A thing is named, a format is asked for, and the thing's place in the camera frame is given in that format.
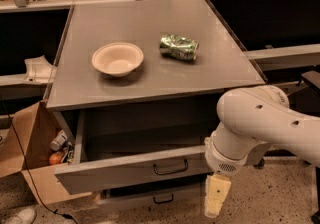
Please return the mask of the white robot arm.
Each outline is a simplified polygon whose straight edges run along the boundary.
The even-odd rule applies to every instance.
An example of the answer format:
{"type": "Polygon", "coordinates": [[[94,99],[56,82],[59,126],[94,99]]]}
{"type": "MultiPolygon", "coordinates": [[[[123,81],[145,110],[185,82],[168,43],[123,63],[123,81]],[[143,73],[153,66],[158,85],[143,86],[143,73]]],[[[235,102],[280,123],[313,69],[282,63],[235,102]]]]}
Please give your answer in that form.
{"type": "Polygon", "coordinates": [[[289,108],[276,86],[237,88],[218,100],[220,123],[205,139],[205,159],[213,171],[206,179],[205,215],[215,218],[230,190],[230,177],[246,164],[249,153],[269,143],[320,166],[320,118],[289,108]]]}

